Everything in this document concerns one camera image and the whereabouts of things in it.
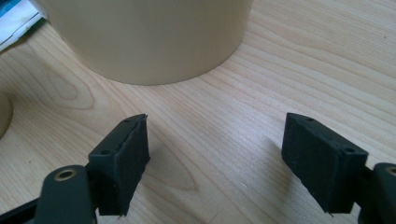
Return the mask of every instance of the white paper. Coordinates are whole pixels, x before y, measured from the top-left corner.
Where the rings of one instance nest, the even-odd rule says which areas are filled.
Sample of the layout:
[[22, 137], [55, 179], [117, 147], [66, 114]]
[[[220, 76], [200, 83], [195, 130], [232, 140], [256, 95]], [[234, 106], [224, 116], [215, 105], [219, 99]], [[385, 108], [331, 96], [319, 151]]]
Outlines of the white paper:
[[16, 42], [40, 19], [29, 0], [21, 0], [0, 17], [0, 51]]

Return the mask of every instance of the wood grain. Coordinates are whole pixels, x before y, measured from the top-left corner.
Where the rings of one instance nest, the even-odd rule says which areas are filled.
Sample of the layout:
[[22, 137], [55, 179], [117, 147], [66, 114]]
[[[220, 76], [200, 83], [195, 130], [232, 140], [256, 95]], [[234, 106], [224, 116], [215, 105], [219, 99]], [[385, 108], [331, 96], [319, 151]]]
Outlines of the wood grain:
[[200, 77], [134, 86], [96, 75], [48, 24], [0, 53], [13, 102], [0, 141], [0, 213], [85, 164], [122, 119], [148, 114], [151, 161], [128, 217], [100, 223], [357, 223], [324, 214], [280, 157], [287, 112], [396, 162], [396, 2], [253, 4], [245, 38]]

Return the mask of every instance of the beige tape roll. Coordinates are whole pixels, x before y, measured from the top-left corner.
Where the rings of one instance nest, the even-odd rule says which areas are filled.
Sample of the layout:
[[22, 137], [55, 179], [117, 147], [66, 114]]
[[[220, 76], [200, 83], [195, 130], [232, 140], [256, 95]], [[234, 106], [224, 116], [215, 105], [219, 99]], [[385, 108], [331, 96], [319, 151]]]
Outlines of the beige tape roll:
[[99, 75], [155, 85], [197, 77], [241, 43], [252, 0], [31, 0]]

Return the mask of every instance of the black mechanical part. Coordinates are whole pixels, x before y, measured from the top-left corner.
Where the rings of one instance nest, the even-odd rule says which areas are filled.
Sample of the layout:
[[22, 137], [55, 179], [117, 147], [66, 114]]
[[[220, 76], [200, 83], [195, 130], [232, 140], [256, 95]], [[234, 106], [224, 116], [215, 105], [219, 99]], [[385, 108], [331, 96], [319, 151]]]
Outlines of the black mechanical part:
[[359, 223], [396, 220], [396, 165], [365, 167], [368, 153], [306, 116], [288, 113], [282, 159], [328, 213], [361, 207]]
[[85, 167], [65, 166], [47, 175], [35, 211], [35, 223], [96, 223]]
[[0, 224], [96, 223], [102, 216], [126, 215], [149, 162], [147, 115], [123, 120], [90, 153], [86, 167], [50, 173], [41, 196], [0, 216]]
[[25, 203], [0, 216], [1, 224], [33, 224], [38, 199]]
[[149, 162], [146, 115], [125, 119], [90, 153], [89, 174], [98, 182], [94, 196], [101, 216], [128, 213]]

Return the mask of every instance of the light wooden surface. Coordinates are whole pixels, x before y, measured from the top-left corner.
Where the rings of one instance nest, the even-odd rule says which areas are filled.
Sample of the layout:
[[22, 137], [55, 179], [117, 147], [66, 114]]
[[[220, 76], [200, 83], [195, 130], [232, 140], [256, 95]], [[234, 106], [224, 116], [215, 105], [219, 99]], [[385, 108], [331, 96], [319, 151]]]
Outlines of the light wooden surface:
[[255, 1], [224, 64], [163, 86], [87, 69], [48, 24], [0, 53], [13, 101], [0, 141], [0, 213], [87, 154], [122, 119], [148, 114], [151, 161], [128, 217], [100, 223], [357, 223], [324, 214], [280, 157], [287, 112], [313, 117], [396, 162], [396, 2]]

